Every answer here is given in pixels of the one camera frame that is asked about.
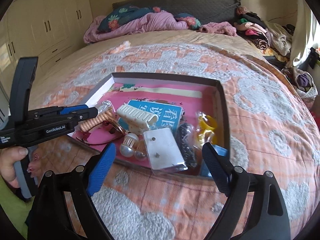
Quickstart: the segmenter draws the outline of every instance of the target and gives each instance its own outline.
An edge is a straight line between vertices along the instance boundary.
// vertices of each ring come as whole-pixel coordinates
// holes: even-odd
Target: white card
[[[183,157],[170,128],[145,131],[143,137],[151,169],[162,170],[184,164]]]

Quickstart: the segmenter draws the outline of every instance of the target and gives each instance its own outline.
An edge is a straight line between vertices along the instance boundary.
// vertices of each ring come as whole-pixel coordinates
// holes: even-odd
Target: chinese character
[[[167,121],[167,120],[162,120],[161,121],[161,126],[170,126],[170,127],[173,127],[175,124],[175,122],[173,121]]]
[[[170,120],[178,118],[177,117],[177,112],[178,112],[177,110],[171,111],[169,109],[169,111],[164,111],[164,112],[165,112],[165,115],[163,116],[163,118],[170,118]]]
[[[139,109],[145,111],[145,110],[147,109],[147,106],[142,106],[142,105],[140,105],[140,106],[139,106]]]
[[[159,109],[159,107],[151,107],[149,111],[153,114],[157,114],[159,117],[162,114],[162,108]]]

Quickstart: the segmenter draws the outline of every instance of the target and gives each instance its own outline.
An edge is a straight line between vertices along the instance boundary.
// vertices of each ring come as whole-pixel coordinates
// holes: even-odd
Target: person's arm
[[[25,221],[31,210],[33,198],[24,202],[19,199],[8,185],[12,188],[19,188],[19,183],[15,176],[13,164],[22,160],[28,154],[28,150],[22,147],[12,147],[4,149],[0,155],[0,204],[19,233],[27,239],[28,227]],[[40,169],[39,161],[29,164],[29,171]]]

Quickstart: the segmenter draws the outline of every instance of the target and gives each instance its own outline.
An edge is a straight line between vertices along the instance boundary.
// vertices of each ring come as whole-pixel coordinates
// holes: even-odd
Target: fingernail
[[[26,148],[20,148],[19,149],[19,154],[26,156],[28,154],[28,149]]]

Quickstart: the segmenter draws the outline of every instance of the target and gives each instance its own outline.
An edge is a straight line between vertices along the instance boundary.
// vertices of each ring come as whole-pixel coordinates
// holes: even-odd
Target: beige coil hair tie
[[[86,120],[80,124],[80,130],[82,132],[88,132],[93,127],[97,126],[98,124],[101,124],[103,121],[110,121],[114,122],[115,118],[113,116],[112,109],[108,109],[105,112],[98,114],[96,118]]]

